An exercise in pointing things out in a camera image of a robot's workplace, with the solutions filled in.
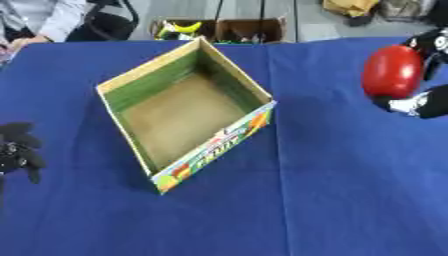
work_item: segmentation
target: cardboard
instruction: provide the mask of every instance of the cardboard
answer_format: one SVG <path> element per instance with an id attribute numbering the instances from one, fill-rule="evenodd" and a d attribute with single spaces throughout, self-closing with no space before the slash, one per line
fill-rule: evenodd
<path id="1" fill-rule="evenodd" d="M 238 38 L 252 39 L 260 32 L 260 24 L 261 32 L 265 35 L 263 43 L 282 42 L 286 34 L 285 17 L 264 19 L 261 23 L 259 19 L 233 19 L 217 22 L 201 19 L 166 19 L 166 21 L 179 26 L 189 26 L 200 21 L 202 26 L 197 34 L 205 36 L 210 42 L 234 41 Z M 149 28 L 151 37 L 157 38 L 162 28 L 163 20 L 152 21 Z"/>
<path id="2" fill-rule="evenodd" d="M 286 34 L 286 19 L 258 19 L 220 20 L 216 25 L 216 39 L 218 41 L 232 41 L 235 35 L 238 38 L 251 39 L 260 32 L 265 35 L 263 43 L 283 41 Z"/>
<path id="3" fill-rule="evenodd" d="M 97 91 L 161 193 L 267 125 L 276 104 L 202 37 Z"/>
<path id="4" fill-rule="evenodd" d="M 367 14 L 379 0 L 324 0 L 323 7 L 351 17 Z"/>

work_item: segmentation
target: box label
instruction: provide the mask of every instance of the box label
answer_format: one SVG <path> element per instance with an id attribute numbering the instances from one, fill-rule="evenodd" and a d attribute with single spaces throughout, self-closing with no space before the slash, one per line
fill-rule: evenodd
<path id="1" fill-rule="evenodd" d="M 253 119 L 244 123 L 242 126 L 226 133 L 220 132 L 213 139 L 211 139 L 203 150 L 196 156 L 191 157 L 188 161 L 180 163 L 172 170 L 165 172 L 164 175 L 155 176 L 153 178 L 156 187 L 162 193 L 173 188 L 182 180 L 188 178 L 196 173 L 204 166 L 217 159 L 225 152 L 238 145 L 241 141 L 249 136 L 252 136 L 260 128 L 263 128 L 269 123 L 272 109 L 256 115 Z"/>

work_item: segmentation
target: blue tablecloth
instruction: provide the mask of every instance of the blue tablecloth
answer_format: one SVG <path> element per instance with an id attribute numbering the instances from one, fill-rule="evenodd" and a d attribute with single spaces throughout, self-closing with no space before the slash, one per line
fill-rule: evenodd
<path id="1" fill-rule="evenodd" d="M 0 73 L 0 120 L 34 122 L 49 166 L 40 185 L 7 177 L 0 254 L 448 255 L 448 119 L 383 112 L 359 85 L 398 41 L 218 46 L 274 94 L 274 123 L 165 196 L 94 87 L 179 43 L 24 49 Z"/>

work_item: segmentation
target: red fruit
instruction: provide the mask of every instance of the red fruit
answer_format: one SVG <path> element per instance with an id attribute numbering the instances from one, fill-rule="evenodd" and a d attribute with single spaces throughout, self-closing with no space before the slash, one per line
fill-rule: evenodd
<path id="1" fill-rule="evenodd" d="M 374 53 L 365 63 L 362 87 L 368 96 L 406 98 L 420 84 L 423 58 L 412 48 L 393 45 Z"/>

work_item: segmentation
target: gray floor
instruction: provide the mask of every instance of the gray floor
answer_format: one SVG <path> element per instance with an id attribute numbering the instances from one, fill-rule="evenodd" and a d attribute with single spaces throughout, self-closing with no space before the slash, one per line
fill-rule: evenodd
<path id="1" fill-rule="evenodd" d="M 224 0 L 220 17 L 257 18 L 261 0 Z M 428 30 L 430 27 L 419 23 L 386 22 L 377 17 L 366 27 L 350 28 L 344 25 L 344 18 L 327 12 L 318 0 L 297 0 L 298 30 L 300 41 L 316 41 L 341 37 L 366 36 L 409 36 Z M 132 35 L 132 40 L 151 39 L 148 24 L 159 18 L 213 18 L 219 0 L 131 0 L 140 14 L 142 22 Z M 293 0 L 266 0 L 266 17 L 286 16 L 286 41 L 295 40 Z M 125 10 L 110 10 L 123 16 Z"/>

